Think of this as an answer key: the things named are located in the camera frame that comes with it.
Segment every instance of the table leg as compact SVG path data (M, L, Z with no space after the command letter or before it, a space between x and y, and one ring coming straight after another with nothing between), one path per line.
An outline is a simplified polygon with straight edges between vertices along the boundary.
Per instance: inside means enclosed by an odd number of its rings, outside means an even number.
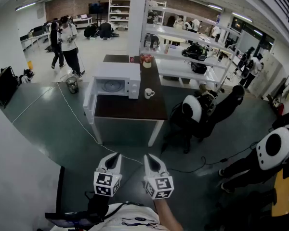
M156 137L158 136L158 133L159 133L163 123L164 123L164 120L160 120L160 121L156 122L155 127L154 127L153 132L152 132L152 135L151 135L151 138L149 140L149 144L148 144L149 147L151 147L154 144L154 141L155 141Z
M95 138L96 138L96 141L99 143L99 144L103 144L103 141L101 139L101 135L100 135L100 132L99 130L97 129L96 125L95 125L95 122L93 122L93 124L91 124L92 126L92 129L93 129L93 133L95 135Z

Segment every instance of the mug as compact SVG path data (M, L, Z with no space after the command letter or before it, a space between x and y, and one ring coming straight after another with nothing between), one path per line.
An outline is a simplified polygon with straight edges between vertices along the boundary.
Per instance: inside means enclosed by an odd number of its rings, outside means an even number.
M155 94L155 92L154 91L152 91L152 89L150 89L150 88L147 88L147 89L145 89L145 91L144 91L144 97L146 98L146 99L149 99L149 98L151 98L152 96L154 96L154 94Z

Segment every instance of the black circle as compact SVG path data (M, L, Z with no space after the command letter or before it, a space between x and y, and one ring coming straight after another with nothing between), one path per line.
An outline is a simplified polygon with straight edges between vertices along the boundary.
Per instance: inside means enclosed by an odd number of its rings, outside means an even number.
M188 103L182 105L182 111L185 116L191 118L193 116L193 109Z
M280 146L281 146L281 137L277 133L274 133L266 141L265 144L266 153L268 153L269 156L275 156L279 152Z
M135 218L135 220L137 220L137 221L146 221L145 218Z

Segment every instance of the ceiling light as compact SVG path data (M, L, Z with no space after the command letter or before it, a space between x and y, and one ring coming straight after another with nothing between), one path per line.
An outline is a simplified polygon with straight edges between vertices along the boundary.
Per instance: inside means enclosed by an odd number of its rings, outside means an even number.
M26 7L29 7L29 6L34 5L34 4L36 4L36 2L31 3L31 4L28 4L28 5L25 5L25 6L23 6L23 7L19 7L18 9L16 9L16 11L18 11L18 10L20 10L20 9L23 9L23 8L26 8Z
M221 7L218 7L218 6L216 6L216 5L210 4L210 5L208 5L208 6L211 7L211 8L218 9L218 10L223 10Z
M234 13L234 12L231 12L231 13L234 14L234 15L236 15L237 17L240 17L240 18L245 19L245 20L247 20L247 21L249 21L249 22L252 23L252 20L249 19L249 18L246 18L246 17L244 17L244 16L242 16L242 15L239 15L239 14L237 14L237 13Z
M254 30L255 33L258 33L260 36L262 36L263 34L257 30Z

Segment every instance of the brown tabletop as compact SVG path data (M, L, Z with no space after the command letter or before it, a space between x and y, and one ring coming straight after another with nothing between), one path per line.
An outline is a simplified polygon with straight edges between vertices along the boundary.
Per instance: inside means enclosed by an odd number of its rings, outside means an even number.
M104 62L129 63L127 55L106 55ZM166 107L161 91L158 68L155 59L151 68L144 68L140 64L140 89L138 99L129 99L127 96L98 95L96 102L96 117L167 120ZM155 95L150 99L145 98L145 89L151 88Z

